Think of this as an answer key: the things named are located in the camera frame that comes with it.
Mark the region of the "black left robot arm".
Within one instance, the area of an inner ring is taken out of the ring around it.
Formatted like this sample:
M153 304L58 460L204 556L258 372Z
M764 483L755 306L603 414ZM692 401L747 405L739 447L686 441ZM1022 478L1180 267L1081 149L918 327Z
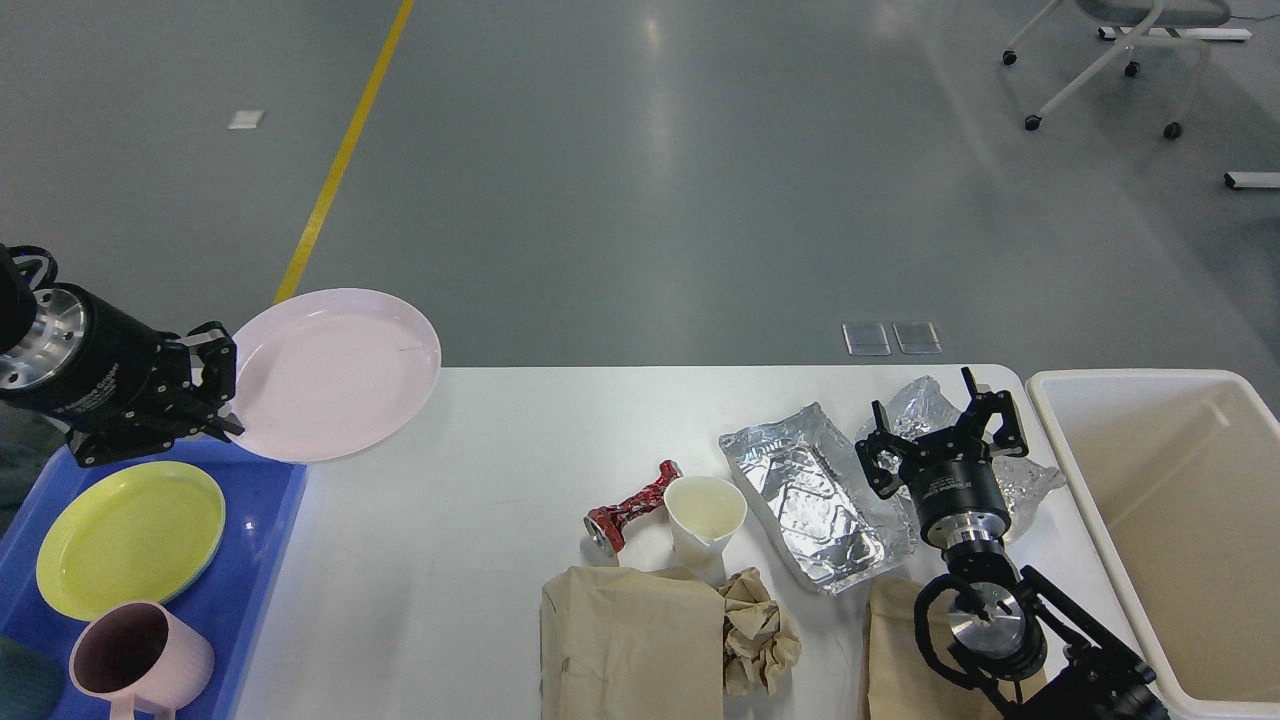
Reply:
M237 347L209 322L156 331L87 290L58 279L37 246L1 251L1 396L65 428L83 468L168 451L179 438L228 442Z

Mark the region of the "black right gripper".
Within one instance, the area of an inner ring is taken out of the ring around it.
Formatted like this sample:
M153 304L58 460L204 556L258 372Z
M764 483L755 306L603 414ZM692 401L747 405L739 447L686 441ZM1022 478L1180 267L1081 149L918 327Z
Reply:
M855 443L870 491L882 500L905 484L922 538L937 550L961 542L969 530L979 541L1001 541L1011 515L992 465L993 457L1025 457L1029 448L1009 391L979 387L961 368L969 404L957 430L936 430L914 441L890 430L881 401L870 404L874 428Z

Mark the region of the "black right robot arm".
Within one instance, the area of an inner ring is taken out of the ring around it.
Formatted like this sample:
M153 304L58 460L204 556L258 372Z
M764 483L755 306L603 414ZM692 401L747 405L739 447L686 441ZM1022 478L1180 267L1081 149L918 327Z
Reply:
M1005 536L1012 516L997 457L1028 452L1006 389L961 370L969 401L946 427L910 439L893 432L881 401L855 443L881 498L905 489L919 536L946 570L919 592L914 638L945 680L979 691L1005 719L1166 719L1156 671L1033 566L1016 568Z

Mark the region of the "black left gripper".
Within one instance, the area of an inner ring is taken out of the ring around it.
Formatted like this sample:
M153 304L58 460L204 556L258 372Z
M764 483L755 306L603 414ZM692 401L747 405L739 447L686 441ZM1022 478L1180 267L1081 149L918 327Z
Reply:
M173 448L206 434L229 442L232 414L192 418L173 391L220 410L236 396L237 350L220 322L156 332L74 284L3 286L3 401L69 428L81 468Z

